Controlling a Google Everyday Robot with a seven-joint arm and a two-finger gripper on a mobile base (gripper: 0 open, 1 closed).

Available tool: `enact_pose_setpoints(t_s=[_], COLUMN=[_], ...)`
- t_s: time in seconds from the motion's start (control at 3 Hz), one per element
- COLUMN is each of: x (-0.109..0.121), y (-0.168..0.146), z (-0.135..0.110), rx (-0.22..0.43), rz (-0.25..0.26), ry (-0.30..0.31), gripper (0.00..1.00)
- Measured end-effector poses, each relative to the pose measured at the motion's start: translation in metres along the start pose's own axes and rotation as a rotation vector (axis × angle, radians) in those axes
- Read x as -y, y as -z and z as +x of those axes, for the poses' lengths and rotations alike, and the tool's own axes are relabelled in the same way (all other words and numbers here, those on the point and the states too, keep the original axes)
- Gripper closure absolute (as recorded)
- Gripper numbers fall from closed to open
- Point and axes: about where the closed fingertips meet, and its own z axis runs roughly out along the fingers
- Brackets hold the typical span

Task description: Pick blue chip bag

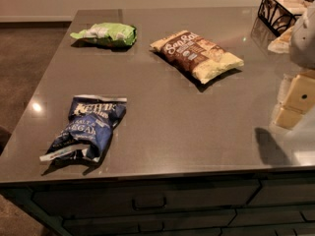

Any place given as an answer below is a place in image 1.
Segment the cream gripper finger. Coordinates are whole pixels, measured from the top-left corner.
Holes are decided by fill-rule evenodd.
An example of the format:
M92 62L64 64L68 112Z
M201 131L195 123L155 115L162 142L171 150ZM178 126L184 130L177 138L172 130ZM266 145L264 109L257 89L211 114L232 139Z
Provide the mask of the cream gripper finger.
M300 73L292 79L283 105L301 114L305 114L315 105L314 70Z
M291 130L302 117L303 114L301 112L278 104L276 106L274 122L279 127Z

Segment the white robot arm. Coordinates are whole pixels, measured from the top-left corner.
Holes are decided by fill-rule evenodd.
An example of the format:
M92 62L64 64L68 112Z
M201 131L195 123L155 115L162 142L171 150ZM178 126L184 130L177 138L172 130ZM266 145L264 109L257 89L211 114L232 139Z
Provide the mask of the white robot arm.
M292 129L315 105L315 4L297 20L289 43L290 61L303 71L283 77L274 123Z

